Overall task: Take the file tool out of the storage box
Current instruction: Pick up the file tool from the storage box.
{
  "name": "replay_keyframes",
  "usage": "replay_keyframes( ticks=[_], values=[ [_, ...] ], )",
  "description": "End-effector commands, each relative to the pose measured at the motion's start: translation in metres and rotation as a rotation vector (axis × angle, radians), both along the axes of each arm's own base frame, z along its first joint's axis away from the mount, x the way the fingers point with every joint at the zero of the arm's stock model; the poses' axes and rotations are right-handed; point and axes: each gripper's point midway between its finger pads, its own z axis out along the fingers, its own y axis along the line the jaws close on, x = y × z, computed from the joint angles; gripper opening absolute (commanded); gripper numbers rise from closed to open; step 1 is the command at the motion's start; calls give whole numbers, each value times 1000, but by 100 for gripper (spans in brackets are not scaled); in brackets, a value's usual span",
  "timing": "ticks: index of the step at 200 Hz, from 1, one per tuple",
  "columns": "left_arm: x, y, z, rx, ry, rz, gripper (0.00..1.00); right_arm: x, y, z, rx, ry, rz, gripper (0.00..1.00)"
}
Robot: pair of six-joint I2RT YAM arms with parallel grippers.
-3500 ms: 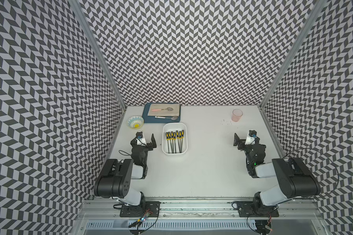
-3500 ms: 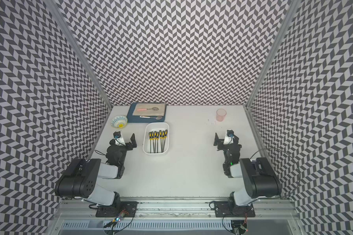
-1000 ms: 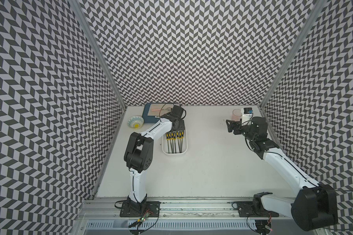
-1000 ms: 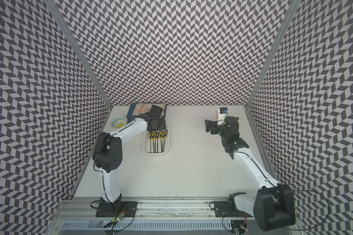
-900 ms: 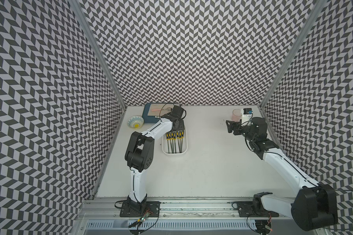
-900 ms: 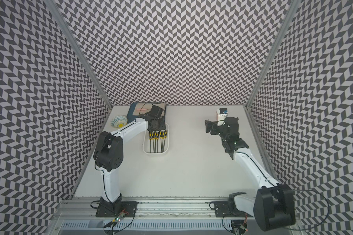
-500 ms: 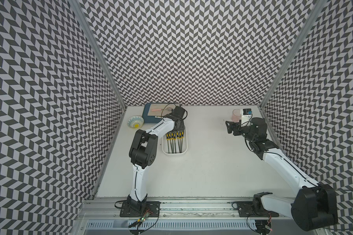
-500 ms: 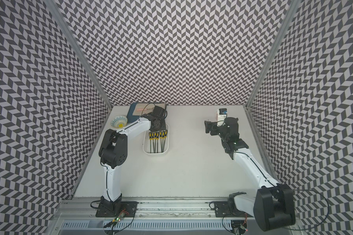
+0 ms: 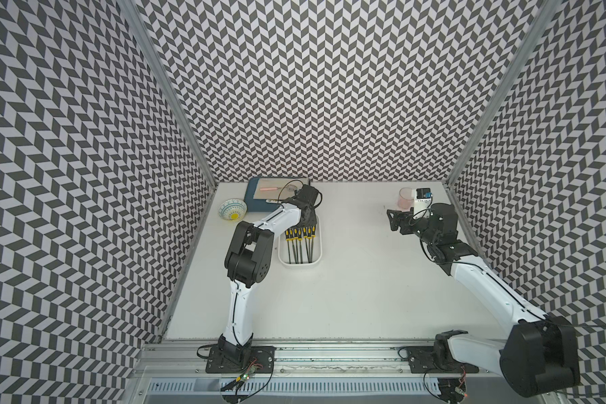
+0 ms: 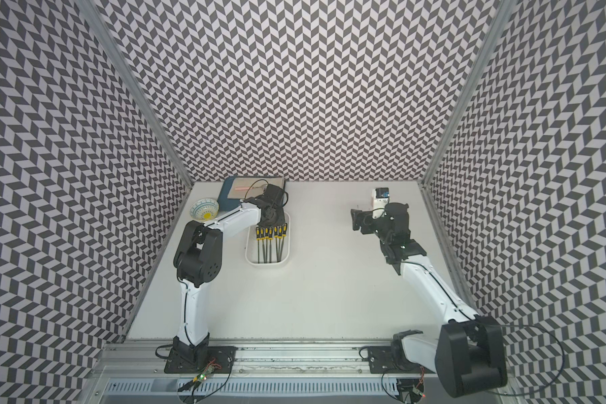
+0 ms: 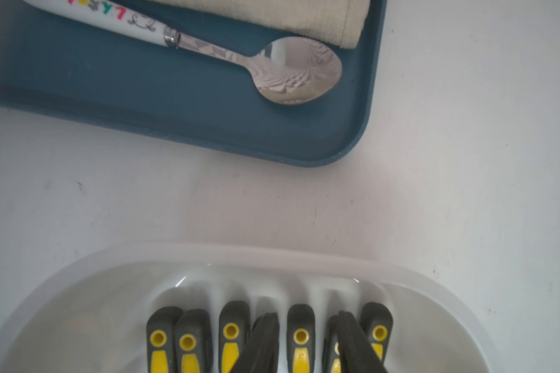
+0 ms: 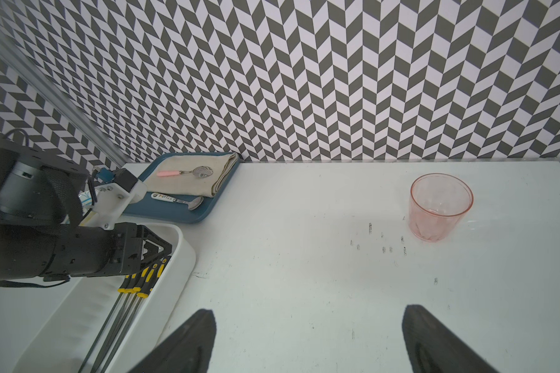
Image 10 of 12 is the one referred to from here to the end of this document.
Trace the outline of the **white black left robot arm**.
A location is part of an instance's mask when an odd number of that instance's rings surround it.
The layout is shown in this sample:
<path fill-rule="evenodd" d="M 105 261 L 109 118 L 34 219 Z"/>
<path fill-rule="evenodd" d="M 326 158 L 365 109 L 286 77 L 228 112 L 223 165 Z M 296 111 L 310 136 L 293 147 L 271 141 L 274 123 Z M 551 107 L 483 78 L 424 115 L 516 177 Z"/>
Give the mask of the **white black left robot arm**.
<path fill-rule="evenodd" d="M 284 223 L 284 194 L 266 194 L 242 200 L 239 207 L 207 223 L 191 221 L 173 258 L 180 285 L 180 325 L 173 352 L 193 364 L 205 360 L 210 340 L 205 298 L 210 283 L 222 269 L 223 243 L 249 227 Z"/>

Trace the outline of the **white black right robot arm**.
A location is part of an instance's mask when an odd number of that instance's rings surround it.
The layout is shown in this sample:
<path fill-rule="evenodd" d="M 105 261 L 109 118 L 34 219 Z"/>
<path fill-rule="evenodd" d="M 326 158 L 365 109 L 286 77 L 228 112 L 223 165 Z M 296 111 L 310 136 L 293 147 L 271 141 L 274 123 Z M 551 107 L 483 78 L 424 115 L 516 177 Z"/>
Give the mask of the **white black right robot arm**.
<path fill-rule="evenodd" d="M 411 237 L 408 208 L 389 203 L 350 212 L 353 229 L 377 236 L 387 264 L 414 288 L 438 323 L 431 332 L 397 333 L 394 341 L 405 360 L 434 372 L 453 398 L 505 387 L 508 370 L 500 324 L 469 306 L 439 275 Z"/>

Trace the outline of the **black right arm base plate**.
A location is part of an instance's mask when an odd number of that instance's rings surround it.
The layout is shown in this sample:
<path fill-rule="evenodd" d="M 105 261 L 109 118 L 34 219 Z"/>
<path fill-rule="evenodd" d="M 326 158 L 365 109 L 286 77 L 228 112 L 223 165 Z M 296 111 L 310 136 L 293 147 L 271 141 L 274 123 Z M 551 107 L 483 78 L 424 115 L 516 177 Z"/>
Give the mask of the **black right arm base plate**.
<path fill-rule="evenodd" d="M 366 346 L 360 350 L 360 354 L 368 363 L 372 375 L 401 372 L 394 361 L 390 346 Z"/>

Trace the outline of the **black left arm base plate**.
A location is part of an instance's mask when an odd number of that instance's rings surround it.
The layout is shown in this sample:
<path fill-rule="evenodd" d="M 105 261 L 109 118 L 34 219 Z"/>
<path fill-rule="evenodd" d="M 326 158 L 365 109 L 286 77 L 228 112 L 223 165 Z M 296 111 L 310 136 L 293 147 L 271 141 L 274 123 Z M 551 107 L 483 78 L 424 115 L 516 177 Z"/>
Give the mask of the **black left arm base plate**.
<path fill-rule="evenodd" d="M 163 372 L 165 374 L 194 375 L 201 373 L 208 363 L 217 365 L 216 374 L 229 374 L 235 363 L 237 348 L 233 346 L 214 346 L 207 348 L 204 361 L 200 365 L 182 358 L 174 349 L 168 354 Z"/>

